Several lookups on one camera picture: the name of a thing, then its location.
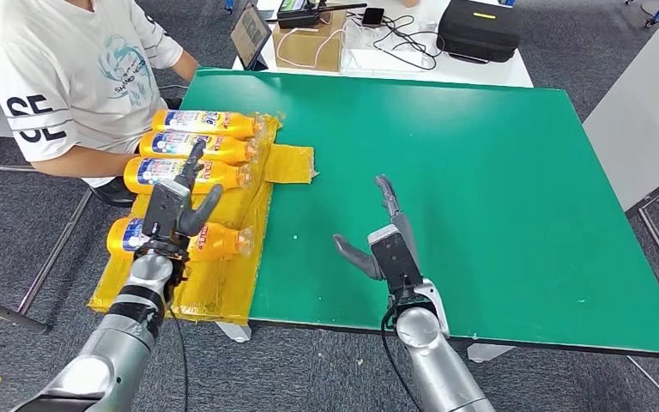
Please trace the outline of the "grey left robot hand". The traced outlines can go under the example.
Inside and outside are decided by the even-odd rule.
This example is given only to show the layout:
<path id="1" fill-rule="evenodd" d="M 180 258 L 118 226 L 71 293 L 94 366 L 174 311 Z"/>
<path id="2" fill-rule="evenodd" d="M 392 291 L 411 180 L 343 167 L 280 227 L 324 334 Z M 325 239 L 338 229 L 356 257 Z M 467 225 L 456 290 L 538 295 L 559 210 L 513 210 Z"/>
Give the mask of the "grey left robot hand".
<path id="1" fill-rule="evenodd" d="M 184 188 L 184 205 L 178 215 L 177 230 L 186 236 L 197 235 L 200 232 L 208 222 L 210 214 L 217 206 L 223 194 L 223 185 L 215 184 L 196 209 L 193 209 L 191 206 L 191 196 L 196 178 L 204 168 L 204 164 L 200 160 L 205 148 L 206 142 L 204 140 L 198 140 L 190 151 L 181 172 L 174 179 L 178 185 Z"/>

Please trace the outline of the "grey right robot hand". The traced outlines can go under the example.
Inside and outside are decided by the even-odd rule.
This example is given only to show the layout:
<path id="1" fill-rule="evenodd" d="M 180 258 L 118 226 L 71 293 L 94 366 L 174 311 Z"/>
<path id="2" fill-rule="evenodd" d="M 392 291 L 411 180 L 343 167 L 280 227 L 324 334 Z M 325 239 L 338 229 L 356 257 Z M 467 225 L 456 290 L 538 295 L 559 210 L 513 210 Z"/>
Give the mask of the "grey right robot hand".
<path id="1" fill-rule="evenodd" d="M 375 178 L 375 183 L 383 195 L 383 206 L 388 213 L 390 223 L 395 225 L 400 231 L 414 260 L 418 261 L 413 229 L 407 216 L 402 211 L 390 179 L 386 175 L 380 174 Z M 382 270 L 378 266 L 378 261 L 374 256 L 355 248 L 339 233 L 333 235 L 333 241 L 337 251 L 368 277 L 373 280 L 385 279 Z"/>

